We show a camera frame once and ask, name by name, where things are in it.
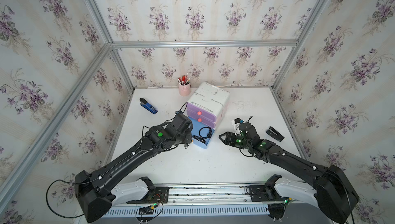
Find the black wired earphones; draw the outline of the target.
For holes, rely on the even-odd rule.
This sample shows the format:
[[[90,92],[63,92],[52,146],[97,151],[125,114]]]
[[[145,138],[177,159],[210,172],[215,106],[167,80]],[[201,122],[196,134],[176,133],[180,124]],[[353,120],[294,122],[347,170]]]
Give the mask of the black wired earphones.
[[[213,130],[211,127],[206,126],[206,127],[202,127],[199,130],[199,136],[205,138],[205,139],[210,139],[213,135]]]
[[[203,137],[201,137],[201,136],[193,135],[192,138],[193,138],[194,140],[196,140],[196,141],[199,141],[199,142],[201,142],[201,143],[203,143],[203,144],[206,144],[206,139],[203,138]]]

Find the blue bottom drawer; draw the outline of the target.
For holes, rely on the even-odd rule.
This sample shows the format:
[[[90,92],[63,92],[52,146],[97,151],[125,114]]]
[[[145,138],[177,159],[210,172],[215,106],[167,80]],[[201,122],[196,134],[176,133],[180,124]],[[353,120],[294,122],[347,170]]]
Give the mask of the blue bottom drawer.
[[[208,145],[215,134],[215,130],[198,120],[189,117],[192,121],[192,143],[200,148],[207,149]]]

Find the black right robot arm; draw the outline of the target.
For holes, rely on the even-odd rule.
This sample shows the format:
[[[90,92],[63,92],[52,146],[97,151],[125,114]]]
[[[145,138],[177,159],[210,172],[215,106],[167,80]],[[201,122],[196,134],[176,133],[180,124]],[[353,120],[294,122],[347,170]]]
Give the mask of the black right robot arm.
[[[241,123],[238,134],[219,135],[223,144],[247,150],[252,157],[279,166],[301,179],[300,182],[273,175],[264,185],[248,187],[252,201],[281,201],[287,205],[292,199],[317,207],[330,220],[345,224],[352,216],[360,198],[338,166],[325,167],[302,159],[276,143],[262,139],[251,123]]]

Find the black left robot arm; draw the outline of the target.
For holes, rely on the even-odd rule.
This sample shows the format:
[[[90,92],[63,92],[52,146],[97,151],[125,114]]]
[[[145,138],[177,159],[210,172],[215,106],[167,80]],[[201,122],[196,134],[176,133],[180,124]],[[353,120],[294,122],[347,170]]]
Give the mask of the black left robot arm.
[[[142,131],[141,138],[129,150],[92,172],[85,170],[72,182],[74,193],[82,210],[82,217],[93,223],[103,217],[120,196],[112,191],[132,171],[149,159],[180,144],[192,142],[193,123],[179,110],[175,116],[162,124]]]

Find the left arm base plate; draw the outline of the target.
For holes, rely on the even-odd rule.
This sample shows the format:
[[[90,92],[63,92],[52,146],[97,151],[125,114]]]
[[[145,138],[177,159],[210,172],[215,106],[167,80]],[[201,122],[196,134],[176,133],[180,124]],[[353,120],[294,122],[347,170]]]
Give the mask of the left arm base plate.
[[[138,203],[167,203],[169,199],[169,187],[155,187],[154,190],[149,190],[146,196],[141,200],[130,200],[127,204]]]

